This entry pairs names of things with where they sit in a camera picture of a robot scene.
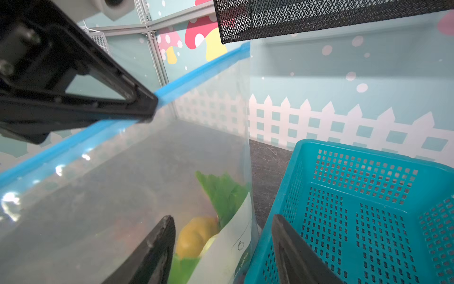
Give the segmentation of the yellow toy potato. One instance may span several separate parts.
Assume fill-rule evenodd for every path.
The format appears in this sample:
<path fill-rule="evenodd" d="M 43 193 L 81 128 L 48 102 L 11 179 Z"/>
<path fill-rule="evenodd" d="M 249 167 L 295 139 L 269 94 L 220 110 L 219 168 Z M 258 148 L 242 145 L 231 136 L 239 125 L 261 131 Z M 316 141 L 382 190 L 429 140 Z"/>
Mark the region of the yellow toy potato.
<path fill-rule="evenodd" d="M 198 258 L 208 240 L 219 233 L 218 219 L 195 217 L 181 230 L 176 244 L 180 259 Z"/>

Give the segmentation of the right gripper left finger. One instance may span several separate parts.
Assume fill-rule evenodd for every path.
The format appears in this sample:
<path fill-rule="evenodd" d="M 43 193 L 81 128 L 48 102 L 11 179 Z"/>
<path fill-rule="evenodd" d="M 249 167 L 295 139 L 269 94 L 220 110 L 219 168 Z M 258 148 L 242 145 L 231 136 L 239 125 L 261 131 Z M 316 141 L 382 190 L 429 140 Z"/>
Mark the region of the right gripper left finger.
<path fill-rule="evenodd" d="M 176 240 L 175 221 L 163 217 L 104 284 L 166 284 Z"/>

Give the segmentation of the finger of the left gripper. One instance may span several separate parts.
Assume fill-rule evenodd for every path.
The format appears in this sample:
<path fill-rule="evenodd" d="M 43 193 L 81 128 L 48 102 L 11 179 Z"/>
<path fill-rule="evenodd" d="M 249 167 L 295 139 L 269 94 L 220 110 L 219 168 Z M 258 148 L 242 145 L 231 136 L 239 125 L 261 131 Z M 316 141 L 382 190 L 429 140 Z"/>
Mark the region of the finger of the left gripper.
<path fill-rule="evenodd" d="M 80 22 L 52 1 L 1 2 L 2 136 L 41 144 L 103 120 L 153 119 L 158 98 Z"/>

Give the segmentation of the white toy daikon radish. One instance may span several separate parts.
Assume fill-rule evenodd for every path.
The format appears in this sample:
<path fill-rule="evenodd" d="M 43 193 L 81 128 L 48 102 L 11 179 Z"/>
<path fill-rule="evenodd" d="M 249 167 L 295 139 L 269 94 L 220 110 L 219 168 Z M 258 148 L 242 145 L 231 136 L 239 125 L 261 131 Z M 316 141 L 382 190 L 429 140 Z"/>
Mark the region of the white toy daikon radish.
<path fill-rule="evenodd" d="M 198 258 L 180 259 L 175 252 L 168 280 L 170 284 L 188 283 L 203 256 L 209 251 L 219 234 L 232 221 L 251 192 L 250 184 L 242 185 L 234 181 L 228 173 L 216 176 L 197 171 L 195 176 L 215 210 L 214 218 L 218 219 L 219 233 L 208 240 Z"/>

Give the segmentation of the clear zip top bag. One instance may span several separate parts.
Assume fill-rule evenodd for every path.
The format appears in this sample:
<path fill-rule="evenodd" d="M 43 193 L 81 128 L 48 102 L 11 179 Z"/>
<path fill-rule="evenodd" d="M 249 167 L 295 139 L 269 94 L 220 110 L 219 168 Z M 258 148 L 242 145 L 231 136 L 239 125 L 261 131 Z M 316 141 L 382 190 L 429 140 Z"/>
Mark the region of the clear zip top bag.
<path fill-rule="evenodd" d="M 250 45 L 157 91 L 152 121 L 104 121 L 1 168 L 1 282 L 104 284 L 170 215 L 176 242 L 216 215 L 195 173 L 251 192 L 187 284 L 241 284 L 258 241 L 249 150 Z"/>

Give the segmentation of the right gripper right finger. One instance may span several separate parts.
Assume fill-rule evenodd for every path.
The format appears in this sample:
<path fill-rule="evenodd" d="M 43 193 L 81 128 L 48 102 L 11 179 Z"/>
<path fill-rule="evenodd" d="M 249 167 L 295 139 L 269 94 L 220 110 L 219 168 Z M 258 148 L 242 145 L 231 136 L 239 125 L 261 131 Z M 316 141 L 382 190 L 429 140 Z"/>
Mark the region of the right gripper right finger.
<path fill-rule="evenodd" d="M 273 217 L 271 233 L 282 284 L 340 284 L 342 281 L 317 257 L 290 223 Z"/>

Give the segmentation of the teal plastic basket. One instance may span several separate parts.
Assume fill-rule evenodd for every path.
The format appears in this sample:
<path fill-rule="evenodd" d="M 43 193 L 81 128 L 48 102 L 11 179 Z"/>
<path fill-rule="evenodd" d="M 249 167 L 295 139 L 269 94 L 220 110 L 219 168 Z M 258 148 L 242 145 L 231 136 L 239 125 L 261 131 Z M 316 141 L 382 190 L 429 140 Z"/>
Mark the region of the teal plastic basket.
<path fill-rule="evenodd" d="M 454 281 L 454 170 L 339 143 L 297 142 L 271 215 L 346 284 Z"/>

